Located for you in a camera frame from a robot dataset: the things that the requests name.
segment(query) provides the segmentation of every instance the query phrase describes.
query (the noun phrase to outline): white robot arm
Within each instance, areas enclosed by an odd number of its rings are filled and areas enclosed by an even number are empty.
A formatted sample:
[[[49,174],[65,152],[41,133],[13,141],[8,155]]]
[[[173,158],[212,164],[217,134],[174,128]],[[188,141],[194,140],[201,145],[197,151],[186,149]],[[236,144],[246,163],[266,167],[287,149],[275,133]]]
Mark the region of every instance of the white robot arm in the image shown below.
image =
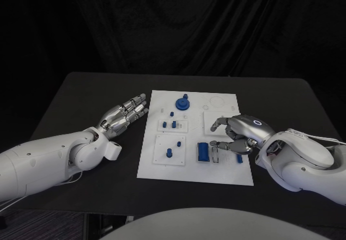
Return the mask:
[[[148,112],[144,99],[141,94],[109,109],[96,127],[26,142],[0,153],[0,201],[46,190],[90,170],[103,157],[116,160],[121,146],[109,139]]]
[[[307,134],[288,129],[275,133],[252,116],[217,118],[213,132],[226,125],[225,133],[233,142],[209,144],[236,154],[246,155],[255,147],[259,154],[255,164],[266,169],[275,182],[289,191],[312,191],[336,203],[346,205],[346,146],[323,147]],[[315,137],[338,142],[336,139]]]

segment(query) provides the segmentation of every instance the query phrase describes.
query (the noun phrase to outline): robotic hand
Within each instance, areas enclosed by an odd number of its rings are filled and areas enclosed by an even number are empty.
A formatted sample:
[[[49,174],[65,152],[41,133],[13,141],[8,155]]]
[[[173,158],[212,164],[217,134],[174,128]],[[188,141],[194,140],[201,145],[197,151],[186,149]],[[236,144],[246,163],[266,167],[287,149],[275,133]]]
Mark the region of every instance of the robotic hand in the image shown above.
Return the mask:
[[[225,134],[233,142],[209,144],[239,155],[259,149],[255,164],[266,169],[275,182],[289,191],[312,191],[346,205],[346,146],[323,147],[312,137],[340,143],[336,139],[315,137],[292,129],[275,133],[255,117],[236,115],[214,121],[210,131],[226,125]]]
[[[148,112],[144,99],[141,94],[109,109],[96,127],[26,142],[0,153],[0,201],[46,190],[90,170],[103,157],[116,160],[121,146],[109,139]]]

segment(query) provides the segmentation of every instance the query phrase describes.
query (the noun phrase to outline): dark gray table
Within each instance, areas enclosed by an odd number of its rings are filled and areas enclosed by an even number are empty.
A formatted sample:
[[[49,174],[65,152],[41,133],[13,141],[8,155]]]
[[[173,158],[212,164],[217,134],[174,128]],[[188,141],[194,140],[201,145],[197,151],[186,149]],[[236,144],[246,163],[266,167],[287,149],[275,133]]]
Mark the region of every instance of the dark gray table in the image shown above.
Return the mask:
[[[31,139],[82,131],[105,111],[151,90],[236,94],[239,111],[262,119],[275,131],[294,128],[340,138],[307,82],[287,78],[70,73]],[[314,192],[289,192],[249,156],[253,186],[137,178],[147,116],[115,138],[116,161],[103,159],[73,184],[28,196],[15,208],[144,216],[191,207],[245,210],[294,224],[346,226],[346,206]]]

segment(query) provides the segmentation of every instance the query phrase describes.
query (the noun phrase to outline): black curtain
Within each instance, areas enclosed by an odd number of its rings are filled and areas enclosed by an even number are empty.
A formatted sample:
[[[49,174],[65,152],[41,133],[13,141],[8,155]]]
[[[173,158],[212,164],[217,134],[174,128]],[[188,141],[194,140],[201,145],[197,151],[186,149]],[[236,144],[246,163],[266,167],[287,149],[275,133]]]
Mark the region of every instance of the black curtain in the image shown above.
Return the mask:
[[[1,3],[0,150],[28,139],[73,71],[302,78],[346,136],[344,12],[341,0]]]

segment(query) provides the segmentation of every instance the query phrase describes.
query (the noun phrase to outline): white pegboard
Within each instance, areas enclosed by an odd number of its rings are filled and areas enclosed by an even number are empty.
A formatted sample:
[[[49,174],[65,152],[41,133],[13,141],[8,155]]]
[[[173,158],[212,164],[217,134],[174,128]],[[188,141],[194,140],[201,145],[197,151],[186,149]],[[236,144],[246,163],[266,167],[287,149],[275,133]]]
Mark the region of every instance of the white pegboard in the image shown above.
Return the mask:
[[[176,108],[176,101],[183,94],[187,94],[190,103],[184,111]],[[209,143],[213,140],[232,141],[226,134],[204,134],[203,113],[213,112],[210,113],[210,118],[214,118],[212,124],[220,117],[219,112],[227,113],[227,116],[239,114],[236,95],[152,90],[148,108],[137,178],[252,186],[248,156],[242,156],[243,163],[238,163],[236,155],[230,151],[219,150],[219,163],[212,163],[213,155],[209,147],[210,162],[197,162],[197,143]],[[187,121],[187,133],[158,131],[158,120]],[[186,137],[184,166],[152,164],[157,134]]]
[[[238,112],[222,112],[222,111],[204,111],[203,112],[203,134],[210,136],[225,136],[226,125],[220,125],[214,131],[210,131],[210,127],[217,118],[230,118],[239,115]]]
[[[171,157],[167,157],[167,149],[171,149]],[[186,165],[186,136],[167,134],[155,135],[152,164]]]
[[[176,121],[176,128],[171,127],[173,121]],[[188,131],[188,121],[177,121],[177,120],[158,120],[157,126],[158,132],[171,132],[171,133],[187,133]]]

